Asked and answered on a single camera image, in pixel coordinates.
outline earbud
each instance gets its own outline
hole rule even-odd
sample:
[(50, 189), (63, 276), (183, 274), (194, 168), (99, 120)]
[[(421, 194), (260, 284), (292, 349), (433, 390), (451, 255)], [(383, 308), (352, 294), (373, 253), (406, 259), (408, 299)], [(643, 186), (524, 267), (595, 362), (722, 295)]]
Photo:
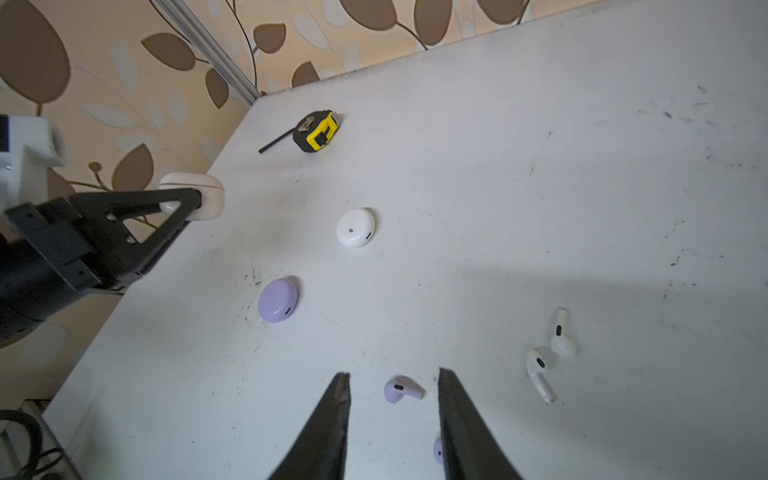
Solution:
[(387, 402), (397, 403), (404, 395), (419, 400), (424, 396), (422, 390), (415, 389), (412, 386), (403, 385), (398, 382), (397, 379), (389, 380), (386, 385), (384, 385), (384, 398)]
[(299, 292), (290, 280), (274, 280), (261, 291), (259, 315), (269, 323), (282, 322), (293, 313), (298, 299)]
[(558, 318), (554, 324), (554, 335), (549, 341), (549, 347), (559, 356), (576, 355), (576, 343), (565, 334), (565, 322), (568, 319), (568, 311), (558, 310)]
[(432, 446), (432, 453), (435, 454), (435, 460), (442, 465), (442, 439), (440, 437), (435, 440), (435, 444)]
[(536, 348), (532, 348), (528, 351), (528, 356), (525, 359), (525, 369), (528, 370), (528, 376), (531, 377), (531, 382), (536, 391), (541, 396), (541, 399), (549, 405), (557, 398), (552, 392), (552, 388), (541, 374), (549, 370), (549, 366), (544, 361), (544, 356)]
[(344, 214), (336, 225), (336, 238), (347, 248), (360, 248), (371, 240), (376, 231), (376, 220), (365, 208)]
[[(218, 178), (206, 174), (177, 172), (160, 179), (159, 190), (174, 188), (193, 188), (200, 192), (200, 206), (187, 217), (187, 220), (210, 220), (224, 211), (224, 185)], [(160, 209), (170, 216), (179, 207), (179, 202), (163, 202)]]

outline purple earbud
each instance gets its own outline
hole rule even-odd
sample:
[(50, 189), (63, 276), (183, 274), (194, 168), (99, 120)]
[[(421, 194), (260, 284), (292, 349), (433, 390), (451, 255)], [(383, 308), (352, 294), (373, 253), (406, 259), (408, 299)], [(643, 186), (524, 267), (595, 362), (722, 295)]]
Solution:
[(435, 454), (435, 460), (442, 465), (442, 439), (440, 437), (435, 440), (435, 445), (432, 447), (432, 452)]
[(288, 280), (279, 278), (264, 287), (259, 297), (259, 315), (267, 322), (281, 322), (288, 318), (296, 307), (299, 293)]
[(424, 389), (408, 377), (395, 377), (384, 385), (384, 398), (389, 403), (397, 403), (402, 396), (411, 396), (414, 399), (424, 398)]

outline white robot part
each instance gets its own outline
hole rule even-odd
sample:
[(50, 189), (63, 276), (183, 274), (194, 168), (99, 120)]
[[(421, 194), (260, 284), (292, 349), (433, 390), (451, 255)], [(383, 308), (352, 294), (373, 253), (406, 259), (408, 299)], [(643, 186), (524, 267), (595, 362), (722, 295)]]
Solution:
[[(168, 174), (160, 180), (160, 190), (193, 188), (200, 192), (202, 203), (187, 220), (210, 220), (224, 212), (224, 185), (215, 177), (206, 174), (178, 172)], [(160, 209), (170, 216), (179, 207), (178, 202), (163, 202)]]
[(66, 164), (63, 137), (50, 120), (0, 115), (0, 212), (48, 200), (46, 170)]

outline brown leaf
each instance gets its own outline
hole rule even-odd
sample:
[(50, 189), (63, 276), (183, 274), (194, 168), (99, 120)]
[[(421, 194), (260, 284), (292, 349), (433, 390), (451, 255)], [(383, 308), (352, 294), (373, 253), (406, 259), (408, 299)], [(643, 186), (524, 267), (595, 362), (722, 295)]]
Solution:
[(341, 6), (355, 22), (371, 30), (389, 30), (397, 24), (392, 0), (341, 0)]
[(294, 87), (300, 87), (301, 85), (311, 84), (314, 81), (320, 79), (317, 76), (317, 70), (312, 65), (311, 61), (307, 61), (299, 65), (295, 72), (293, 72), (293, 78), (291, 78), (290, 84)]
[(416, 0), (413, 21), (424, 43), (437, 45), (445, 37), (452, 9), (452, 0)]
[(286, 24), (263, 23), (253, 29), (253, 40), (264, 53), (275, 53), (286, 40)]
[(230, 86), (212, 68), (205, 74), (205, 86), (208, 88), (210, 99), (214, 101), (216, 108), (221, 108), (230, 97)]
[(177, 70), (194, 68), (194, 53), (187, 43), (172, 33), (156, 33), (141, 41), (153, 57)]
[(129, 151), (112, 173), (112, 188), (115, 191), (143, 190), (149, 185), (154, 174), (152, 153), (147, 145), (141, 144)]
[(48, 167), (45, 170), (45, 183), (48, 185), (48, 199), (53, 200), (59, 197), (69, 197), (74, 195), (74, 188), (67, 182), (64, 177), (53, 171)]
[(5, 238), (8, 243), (11, 243), (18, 238), (16, 232), (13, 231), (13, 227), (11, 227), (11, 224), (5, 218), (0, 218), (0, 236)]
[(523, 15), (525, 0), (478, 0), (483, 12), (498, 25), (507, 25)]
[(64, 93), (71, 69), (64, 44), (27, 0), (0, 8), (0, 77), (21, 96), (47, 104)]

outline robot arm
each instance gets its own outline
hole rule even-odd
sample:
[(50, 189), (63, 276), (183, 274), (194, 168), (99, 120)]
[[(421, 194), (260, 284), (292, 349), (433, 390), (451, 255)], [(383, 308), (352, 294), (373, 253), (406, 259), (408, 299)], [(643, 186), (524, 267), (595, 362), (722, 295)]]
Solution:
[[(20, 236), (8, 243), (0, 235), (0, 348), (88, 293), (123, 292), (190, 220), (223, 211), (221, 182), (203, 174), (169, 174), (160, 190), (45, 201), (46, 168), (65, 160), (44, 118), (0, 115), (0, 163), (0, 206)], [(161, 211), (168, 218), (143, 242), (123, 225)]]

